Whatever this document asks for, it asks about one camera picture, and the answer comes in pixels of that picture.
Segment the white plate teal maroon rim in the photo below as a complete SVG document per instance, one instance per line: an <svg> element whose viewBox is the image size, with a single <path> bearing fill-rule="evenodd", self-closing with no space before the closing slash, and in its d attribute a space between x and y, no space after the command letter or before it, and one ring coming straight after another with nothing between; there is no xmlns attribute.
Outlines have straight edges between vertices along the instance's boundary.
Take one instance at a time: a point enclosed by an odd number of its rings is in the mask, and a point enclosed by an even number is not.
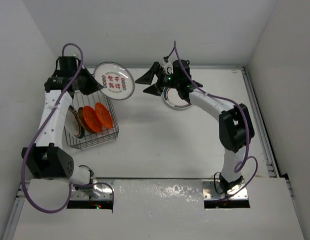
<svg viewBox="0 0 310 240"><path fill-rule="evenodd" d="M192 107L190 103L180 98L174 88L165 87L162 93L163 102L174 110L186 110Z"/></svg>

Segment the white plate red characters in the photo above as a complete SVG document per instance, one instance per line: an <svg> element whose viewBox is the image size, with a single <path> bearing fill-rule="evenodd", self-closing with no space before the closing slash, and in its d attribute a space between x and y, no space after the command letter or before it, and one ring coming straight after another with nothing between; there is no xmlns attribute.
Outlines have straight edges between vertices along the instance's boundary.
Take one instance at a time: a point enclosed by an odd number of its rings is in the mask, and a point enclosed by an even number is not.
<svg viewBox="0 0 310 240"><path fill-rule="evenodd" d="M126 100L135 90L131 73L115 62L103 62L94 70L95 80L103 86L101 92L113 100Z"/></svg>

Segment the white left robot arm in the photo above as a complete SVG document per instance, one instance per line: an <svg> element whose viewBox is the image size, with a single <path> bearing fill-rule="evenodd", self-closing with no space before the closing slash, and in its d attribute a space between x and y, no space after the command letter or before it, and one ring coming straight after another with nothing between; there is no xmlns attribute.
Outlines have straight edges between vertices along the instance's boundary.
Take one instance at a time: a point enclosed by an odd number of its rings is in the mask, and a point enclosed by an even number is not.
<svg viewBox="0 0 310 240"><path fill-rule="evenodd" d="M90 182L90 171L74 164L73 158L62 147L66 115L74 94L93 94L102 89L89 71L80 66L75 56L60 56L53 75L45 82L45 106L39 135L31 144L27 167L36 179L65 180L76 185Z"/></svg>

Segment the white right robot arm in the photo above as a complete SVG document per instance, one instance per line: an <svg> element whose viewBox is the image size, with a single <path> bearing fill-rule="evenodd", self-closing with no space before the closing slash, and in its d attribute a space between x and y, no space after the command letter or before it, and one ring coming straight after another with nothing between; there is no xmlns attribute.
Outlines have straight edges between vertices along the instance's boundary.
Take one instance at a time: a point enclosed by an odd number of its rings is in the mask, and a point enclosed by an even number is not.
<svg viewBox="0 0 310 240"><path fill-rule="evenodd" d="M165 89L175 89L182 100L199 107L217 120L219 140L224 147L224 162L219 174L220 188L226 194L240 184L241 169L248 159L249 145L255 135L246 105L211 95L203 89L202 84L192 81L188 60L156 61L135 82L148 85L143 92L154 96L161 96Z"/></svg>

